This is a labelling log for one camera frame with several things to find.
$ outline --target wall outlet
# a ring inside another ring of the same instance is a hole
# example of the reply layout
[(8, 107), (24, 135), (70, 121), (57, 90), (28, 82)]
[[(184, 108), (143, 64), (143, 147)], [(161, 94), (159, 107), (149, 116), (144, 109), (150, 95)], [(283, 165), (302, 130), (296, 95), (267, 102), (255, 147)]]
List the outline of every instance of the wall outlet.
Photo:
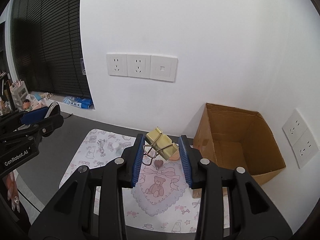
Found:
[(114, 76), (127, 76), (127, 55), (107, 54), (108, 74)]
[(174, 82), (177, 58), (151, 56), (150, 78)]
[(297, 109), (294, 109), (293, 113), (282, 127), (291, 146), (298, 141), (307, 128), (306, 122), (303, 120)]
[(150, 78), (150, 55), (127, 54), (128, 76)]
[(301, 169), (319, 151), (319, 147), (309, 128), (292, 147)]

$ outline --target cardboard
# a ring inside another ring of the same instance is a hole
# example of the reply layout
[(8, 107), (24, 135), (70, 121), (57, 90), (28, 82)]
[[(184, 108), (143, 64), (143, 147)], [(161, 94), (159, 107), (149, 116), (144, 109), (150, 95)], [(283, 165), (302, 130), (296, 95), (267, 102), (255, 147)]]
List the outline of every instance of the cardboard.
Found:
[(193, 147), (219, 167), (244, 167), (259, 185), (285, 168), (270, 128), (255, 111), (207, 103)]

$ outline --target printed placemat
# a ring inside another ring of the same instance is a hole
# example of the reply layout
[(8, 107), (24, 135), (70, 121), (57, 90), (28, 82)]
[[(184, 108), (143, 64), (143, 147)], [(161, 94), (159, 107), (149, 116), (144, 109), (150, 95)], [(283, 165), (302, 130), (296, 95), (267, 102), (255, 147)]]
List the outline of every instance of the printed placemat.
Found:
[[(61, 187), (81, 165), (90, 169), (106, 165), (120, 157), (123, 149), (134, 144), (135, 137), (93, 129), (85, 137), (68, 166)], [(162, 165), (142, 164), (139, 180), (133, 189), (124, 188), (125, 223), (128, 226), (171, 233), (195, 232), (200, 199), (192, 198), (192, 190), (185, 181), (181, 161), (165, 161)], [(94, 213), (99, 214), (100, 187), (97, 187)], [(230, 226), (228, 196), (224, 190), (224, 228)]]

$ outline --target black venetian blind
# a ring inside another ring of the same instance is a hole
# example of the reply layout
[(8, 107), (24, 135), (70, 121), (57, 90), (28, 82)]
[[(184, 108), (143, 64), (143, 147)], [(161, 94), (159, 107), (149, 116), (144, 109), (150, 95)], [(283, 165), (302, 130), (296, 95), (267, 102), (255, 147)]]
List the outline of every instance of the black venetian blind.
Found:
[(82, 75), (80, 0), (14, 0), (12, 54), (31, 91), (91, 98)]

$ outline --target toy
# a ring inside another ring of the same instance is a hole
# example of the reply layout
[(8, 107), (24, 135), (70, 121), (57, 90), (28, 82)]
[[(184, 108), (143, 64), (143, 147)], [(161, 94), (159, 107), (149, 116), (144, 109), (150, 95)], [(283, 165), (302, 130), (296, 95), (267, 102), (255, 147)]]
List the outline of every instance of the toy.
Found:
[(30, 100), (29, 100), (29, 99), (25, 99), (25, 100), (23, 101), (22, 108), (23, 108), (23, 110), (26, 110), (26, 111), (28, 111), (28, 112), (32, 110), (32, 109), (31, 109), (31, 103), (30, 103)]

